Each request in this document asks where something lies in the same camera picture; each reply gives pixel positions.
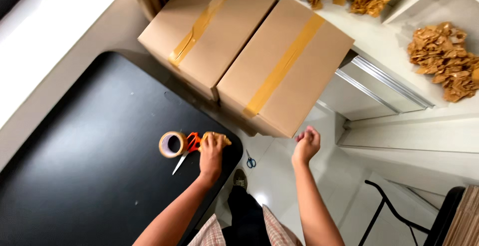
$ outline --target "black table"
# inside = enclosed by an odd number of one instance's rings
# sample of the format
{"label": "black table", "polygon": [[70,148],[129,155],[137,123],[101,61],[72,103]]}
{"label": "black table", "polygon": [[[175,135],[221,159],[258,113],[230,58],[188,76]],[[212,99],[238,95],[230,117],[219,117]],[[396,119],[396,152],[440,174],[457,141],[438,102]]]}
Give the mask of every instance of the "black table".
{"label": "black table", "polygon": [[199,153],[158,149],[168,131],[224,133],[223,172],[183,236],[241,159],[240,139],[117,53],[88,67],[0,173],[0,246],[129,246],[199,175]]}

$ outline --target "sealed cardboard box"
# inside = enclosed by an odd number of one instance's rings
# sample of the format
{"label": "sealed cardboard box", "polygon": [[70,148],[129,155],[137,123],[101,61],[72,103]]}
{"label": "sealed cardboard box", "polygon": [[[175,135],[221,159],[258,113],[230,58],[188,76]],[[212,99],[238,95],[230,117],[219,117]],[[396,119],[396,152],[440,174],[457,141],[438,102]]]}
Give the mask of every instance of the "sealed cardboard box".
{"label": "sealed cardboard box", "polygon": [[276,0],[170,0],[138,40],[206,98]]}
{"label": "sealed cardboard box", "polygon": [[263,135],[293,137],[353,42],[295,0],[280,0],[219,82],[221,107]]}

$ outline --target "scissor blade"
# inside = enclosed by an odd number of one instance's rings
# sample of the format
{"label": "scissor blade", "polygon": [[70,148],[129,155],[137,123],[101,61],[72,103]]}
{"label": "scissor blade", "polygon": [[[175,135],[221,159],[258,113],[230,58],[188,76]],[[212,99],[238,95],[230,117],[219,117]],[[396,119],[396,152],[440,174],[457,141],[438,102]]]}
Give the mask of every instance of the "scissor blade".
{"label": "scissor blade", "polygon": [[173,174],[175,174],[176,170],[181,166],[181,163],[183,163],[184,159],[186,158],[186,156],[188,155],[188,152],[185,152],[182,157],[180,158],[180,161],[178,162],[178,164],[176,165],[175,167],[175,170],[173,170]]}

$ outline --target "sneaker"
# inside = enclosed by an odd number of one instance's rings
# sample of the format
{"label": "sneaker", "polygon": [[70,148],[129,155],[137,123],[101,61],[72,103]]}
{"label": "sneaker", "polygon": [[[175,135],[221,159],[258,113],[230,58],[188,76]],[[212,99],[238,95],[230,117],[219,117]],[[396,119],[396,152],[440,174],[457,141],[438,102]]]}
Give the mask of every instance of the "sneaker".
{"label": "sneaker", "polygon": [[246,179],[246,174],[242,169],[237,169],[235,175],[233,175],[233,186],[238,185],[243,187],[245,190],[248,187],[248,180]]}

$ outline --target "black pants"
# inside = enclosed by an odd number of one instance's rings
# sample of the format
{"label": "black pants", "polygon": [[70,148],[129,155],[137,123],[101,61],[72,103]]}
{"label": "black pants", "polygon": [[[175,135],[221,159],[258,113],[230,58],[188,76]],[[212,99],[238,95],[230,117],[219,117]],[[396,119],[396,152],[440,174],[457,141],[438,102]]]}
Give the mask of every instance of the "black pants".
{"label": "black pants", "polygon": [[270,246],[264,224],[263,210],[254,197],[241,186],[233,186],[228,205],[231,210],[231,226],[223,228],[227,246]]}

